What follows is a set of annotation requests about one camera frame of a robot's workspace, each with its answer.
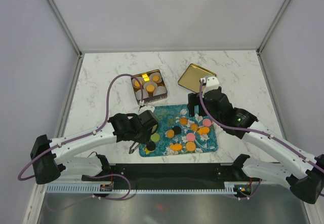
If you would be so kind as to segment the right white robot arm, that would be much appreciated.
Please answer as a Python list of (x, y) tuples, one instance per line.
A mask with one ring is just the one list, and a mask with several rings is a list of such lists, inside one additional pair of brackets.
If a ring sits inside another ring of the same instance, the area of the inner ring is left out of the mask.
[(233, 107), (221, 88), (188, 94), (191, 117), (196, 106), (200, 116), (208, 116), (227, 134), (253, 144), (277, 160), (269, 163), (241, 154), (231, 165), (234, 179), (250, 177), (282, 185), (308, 204), (315, 204), (322, 196), (323, 155), (316, 157), (274, 134), (255, 115)]

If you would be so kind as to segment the metal serving tongs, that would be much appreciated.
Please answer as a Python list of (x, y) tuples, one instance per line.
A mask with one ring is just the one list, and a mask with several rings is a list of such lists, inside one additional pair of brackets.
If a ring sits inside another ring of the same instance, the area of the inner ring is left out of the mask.
[(129, 148), (129, 154), (133, 154), (139, 148), (140, 145), (140, 143), (133, 142), (133, 144)]

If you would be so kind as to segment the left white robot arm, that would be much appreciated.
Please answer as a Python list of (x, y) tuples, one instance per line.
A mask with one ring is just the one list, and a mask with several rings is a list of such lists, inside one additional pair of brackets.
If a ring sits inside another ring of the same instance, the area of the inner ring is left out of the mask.
[(155, 146), (150, 140), (156, 132), (158, 121), (154, 113), (145, 110), (141, 114), (116, 114), (104, 126), (84, 135), (53, 138), (39, 136), (30, 157), (37, 184), (47, 184), (62, 176), (81, 176), (83, 181), (106, 180), (112, 172), (104, 155), (80, 157), (83, 152), (121, 141)]

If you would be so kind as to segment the gold tin lid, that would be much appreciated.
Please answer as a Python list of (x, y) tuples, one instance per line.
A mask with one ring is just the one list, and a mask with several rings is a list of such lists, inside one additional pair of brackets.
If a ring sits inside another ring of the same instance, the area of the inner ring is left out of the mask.
[(191, 63), (183, 75), (178, 80), (178, 85), (190, 90), (191, 92), (198, 93), (200, 87), (200, 79), (206, 76), (217, 76), (216, 73), (211, 72), (199, 65)]

